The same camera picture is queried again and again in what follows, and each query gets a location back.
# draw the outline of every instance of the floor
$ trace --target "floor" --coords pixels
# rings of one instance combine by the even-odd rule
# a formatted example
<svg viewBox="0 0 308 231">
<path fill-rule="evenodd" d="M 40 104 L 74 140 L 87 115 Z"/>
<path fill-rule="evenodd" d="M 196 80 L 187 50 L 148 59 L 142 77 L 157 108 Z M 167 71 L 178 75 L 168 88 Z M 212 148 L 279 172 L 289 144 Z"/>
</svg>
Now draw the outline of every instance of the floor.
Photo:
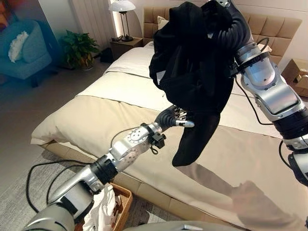
<svg viewBox="0 0 308 231">
<path fill-rule="evenodd" d="M 30 145 L 34 128 L 101 77 L 108 66 L 96 62 L 89 71 L 54 68 L 59 73 L 41 75 L 34 89 L 16 79 L 0 85 L 0 195 L 42 153 L 42 148 Z"/>
<path fill-rule="evenodd" d="M 45 150 L 32 163 L 38 164 L 46 160 L 56 161 L 59 158 Z M 29 185 L 29 196 L 33 205 L 42 210 L 46 207 L 46 193 L 51 181 L 65 167 L 71 164 L 54 164 L 39 166 L 31 174 Z M 68 169 L 62 173 L 54 182 L 51 193 L 67 179 L 71 178 L 80 168 Z M 7 190 L 0 195 L 0 230 L 22 230 L 22 228 L 34 217 L 35 212 L 31 209 L 26 201 L 26 178 L 28 171 L 24 171 Z M 180 220 L 167 211 L 133 196 L 133 202 L 129 209 L 128 219 L 125 228 L 135 227 L 141 224 L 157 223 L 169 220 Z"/>
</svg>

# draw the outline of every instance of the plant pot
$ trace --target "plant pot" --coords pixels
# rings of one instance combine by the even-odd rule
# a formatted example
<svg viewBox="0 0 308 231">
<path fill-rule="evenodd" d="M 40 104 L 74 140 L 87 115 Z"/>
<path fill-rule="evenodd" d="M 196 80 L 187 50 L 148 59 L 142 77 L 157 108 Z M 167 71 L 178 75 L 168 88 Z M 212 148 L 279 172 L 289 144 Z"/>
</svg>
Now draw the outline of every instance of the plant pot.
<svg viewBox="0 0 308 231">
<path fill-rule="evenodd" d="M 93 64 L 82 65 L 82 66 L 81 66 L 81 69 L 82 69 L 83 71 L 89 71 L 89 70 L 91 70 L 92 68 L 93 68 Z"/>
<path fill-rule="evenodd" d="M 92 57 L 92 54 L 86 54 L 84 57 L 81 57 L 80 64 L 81 69 L 84 71 L 89 71 L 93 68 L 94 59 Z"/>
</svg>

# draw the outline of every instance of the lamp shade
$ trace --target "lamp shade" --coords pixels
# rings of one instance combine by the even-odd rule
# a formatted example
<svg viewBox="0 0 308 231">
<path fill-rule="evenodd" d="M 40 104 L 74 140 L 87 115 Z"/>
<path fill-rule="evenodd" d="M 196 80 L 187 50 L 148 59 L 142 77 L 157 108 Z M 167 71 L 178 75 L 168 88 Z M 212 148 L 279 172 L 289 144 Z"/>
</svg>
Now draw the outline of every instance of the lamp shade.
<svg viewBox="0 0 308 231">
<path fill-rule="evenodd" d="M 135 5 L 128 0 L 115 1 L 109 7 L 110 11 L 116 11 L 116 12 L 132 11 L 135 9 L 136 9 Z"/>
</svg>

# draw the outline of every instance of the table lamp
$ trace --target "table lamp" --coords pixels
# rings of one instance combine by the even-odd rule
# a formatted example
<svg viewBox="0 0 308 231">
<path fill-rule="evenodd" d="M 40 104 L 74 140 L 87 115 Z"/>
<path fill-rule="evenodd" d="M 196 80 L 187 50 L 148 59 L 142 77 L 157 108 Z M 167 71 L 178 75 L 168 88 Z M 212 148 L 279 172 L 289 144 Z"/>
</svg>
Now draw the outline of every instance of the table lamp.
<svg viewBox="0 0 308 231">
<path fill-rule="evenodd" d="M 121 21 L 122 21 L 122 27 L 123 27 L 123 33 L 124 33 L 124 36 L 122 37 L 121 40 L 123 42 L 133 41 L 133 37 L 131 37 L 130 34 L 129 34 L 128 21 L 127 21 L 126 13 L 127 13 L 127 11 L 132 11 L 134 9 L 136 9 L 135 5 L 128 0 L 117 0 L 117 1 L 113 2 L 109 7 L 110 11 L 119 12 L 121 14 Z M 123 24 L 123 18 L 122 18 L 123 15 L 125 15 L 126 23 L 127 23 L 128 34 L 126 34 L 126 35 L 125 35 L 125 31 L 124 31 L 124 24 Z"/>
</svg>

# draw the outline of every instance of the potted plant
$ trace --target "potted plant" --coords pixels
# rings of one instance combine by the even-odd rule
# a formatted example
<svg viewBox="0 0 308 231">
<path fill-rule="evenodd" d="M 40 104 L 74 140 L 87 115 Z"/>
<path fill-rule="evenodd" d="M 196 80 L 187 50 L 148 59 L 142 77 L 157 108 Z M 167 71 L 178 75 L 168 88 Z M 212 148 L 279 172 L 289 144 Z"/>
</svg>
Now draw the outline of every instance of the potted plant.
<svg viewBox="0 0 308 231">
<path fill-rule="evenodd" d="M 96 41 L 89 34 L 74 33 L 69 30 L 61 40 L 65 61 L 72 67 L 81 67 L 83 70 L 93 68 L 93 53 L 98 53 Z"/>
</svg>

